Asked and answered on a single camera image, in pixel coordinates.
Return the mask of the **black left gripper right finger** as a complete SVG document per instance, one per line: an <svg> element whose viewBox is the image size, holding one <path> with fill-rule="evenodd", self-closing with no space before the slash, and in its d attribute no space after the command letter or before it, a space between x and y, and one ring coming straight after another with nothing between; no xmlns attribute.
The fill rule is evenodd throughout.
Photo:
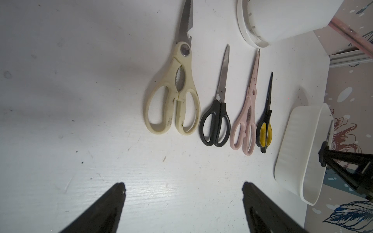
<svg viewBox="0 0 373 233"><path fill-rule="evenodd" d="M252 233L305 233L290 216L268 198L255 184L242 187L243 206Z"/></svg>

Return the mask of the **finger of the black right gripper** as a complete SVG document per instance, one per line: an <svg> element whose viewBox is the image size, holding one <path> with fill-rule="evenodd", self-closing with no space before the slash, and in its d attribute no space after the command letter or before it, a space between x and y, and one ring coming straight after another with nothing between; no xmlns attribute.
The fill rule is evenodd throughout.
<svg viewBox="0 0 373 233"><path fill-rule="evenodd" d="M351 189L373 200L373 156L365 153L336 151L322 143L318 152L322 167L332 169Z"/></svg>

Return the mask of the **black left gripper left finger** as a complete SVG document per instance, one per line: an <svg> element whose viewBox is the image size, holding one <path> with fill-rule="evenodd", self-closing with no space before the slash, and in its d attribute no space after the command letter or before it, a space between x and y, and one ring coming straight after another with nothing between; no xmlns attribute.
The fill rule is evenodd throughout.
<svg viewBox="0 0 373 233"><path fill-rule="evenodd" d="M62 233L115 233L126 199L124 183L116 183Z"/></svg>

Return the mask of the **pink kitchen scissors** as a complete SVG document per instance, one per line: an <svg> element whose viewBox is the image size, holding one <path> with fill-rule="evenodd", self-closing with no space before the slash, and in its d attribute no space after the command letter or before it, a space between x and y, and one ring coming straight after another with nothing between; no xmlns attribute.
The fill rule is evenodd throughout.
<svg viewBox="0 0 373 233"><path fill-rule="evenodd" d="M250 84L247 87L245 101L240 115L231 129L230 146L234 150L242 148L247 156L252 155L256 144L256 122L255 122L255 101L257 96L257 75L259 68L260 49L257 50Z"/></svg>

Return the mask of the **yellow black scissors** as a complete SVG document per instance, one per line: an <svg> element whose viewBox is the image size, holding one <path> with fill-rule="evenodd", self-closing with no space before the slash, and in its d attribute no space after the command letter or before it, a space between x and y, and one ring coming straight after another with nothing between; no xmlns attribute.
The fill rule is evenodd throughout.
<svg viewBox="0 0 373 233"><path fill-rule="evenodd" d="M272 86L273 86L273 72L270 76L268 92L265 102L265 108L260 121L256 128L256 144L260 147L262 153L266 153L267 148L270 146L273 137L273 130L271 126L271 96L272 96Z"/></svg>

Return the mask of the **small black scissors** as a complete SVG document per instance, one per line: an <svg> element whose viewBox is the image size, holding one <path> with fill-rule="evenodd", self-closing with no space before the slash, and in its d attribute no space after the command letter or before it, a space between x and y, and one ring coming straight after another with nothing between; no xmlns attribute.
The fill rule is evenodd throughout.
<svg viewBox="0 0 373 233"><path fill-rule="evenodd" d="M206 112L203 114L200 120L199 134L200 134L201 141L206 146L215 145L216 147L222 147L227 143L230 137L231 122L227 114L226 103L224 101L225 94L226 94L226 81L227 81L227 75L228 75L229 54L230 54L230 45L227 45L225 52L224 52L221 69L220 69L219 83L218 83L215 99L212 102L210 108L206 110ZM212 116L212 118L211 118L211 125L210 125L209 140L207 140L207 137L204 134L204 126L209 116ZM221 125L224 120L226 124L225 136L222 141L219 141Z"/></svg>

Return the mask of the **cream kitchen scissors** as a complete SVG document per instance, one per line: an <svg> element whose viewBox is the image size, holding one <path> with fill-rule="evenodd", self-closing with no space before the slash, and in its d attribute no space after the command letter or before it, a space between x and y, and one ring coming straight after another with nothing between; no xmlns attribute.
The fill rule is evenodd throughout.
<svg viewBox="0 0 373 233"><path fill-rule="evenodd" d="M198 128L201 105L192 76L192 47L191 37L188 35L188 31L192 27L193 1L186 0L181 14L170 65L164 77L151 92L144 106L144 121L147 129L153 134L160 135L166 133L173 123L174 115L176 115L175 126L180 134L189 136ZM166 87L167 97L163 106L162 123L155 125L150 123L149 109L154 95L161 87ZM193 125L190 127L185 124L187 93L191 94L194 101L195 119Z"/></svg>

